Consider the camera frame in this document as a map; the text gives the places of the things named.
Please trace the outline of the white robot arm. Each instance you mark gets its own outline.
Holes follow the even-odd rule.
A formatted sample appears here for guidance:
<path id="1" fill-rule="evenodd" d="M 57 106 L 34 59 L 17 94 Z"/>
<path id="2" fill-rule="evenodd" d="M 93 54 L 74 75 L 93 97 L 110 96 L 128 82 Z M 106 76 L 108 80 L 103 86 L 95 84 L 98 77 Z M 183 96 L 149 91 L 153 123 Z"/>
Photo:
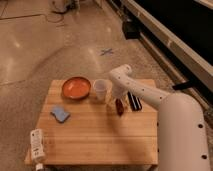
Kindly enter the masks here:
<path id="1" fill-rule="evenodd" d="M 211 171 L 201 105 L 185 93 L 169 93 L 140 83 L 124 64 L 109 72 L 112 96 L 128 92 L 157 110 L 158 171 Z"/>

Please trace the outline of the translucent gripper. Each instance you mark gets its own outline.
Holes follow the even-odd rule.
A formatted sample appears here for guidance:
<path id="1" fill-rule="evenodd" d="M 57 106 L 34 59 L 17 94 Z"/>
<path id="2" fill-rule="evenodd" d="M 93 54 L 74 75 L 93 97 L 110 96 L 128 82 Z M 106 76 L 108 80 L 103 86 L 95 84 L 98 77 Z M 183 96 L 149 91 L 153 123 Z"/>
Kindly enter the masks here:
<path id="1" fill-rule="evenodd" d="M 128 108 L 128 102 L 126 100 L 127 91 L 123 88 L 113 87 L 107 97 L 107 106 L 116 110 L 115 101 L 120 99 L 122 101 L 124 111 Z"/>

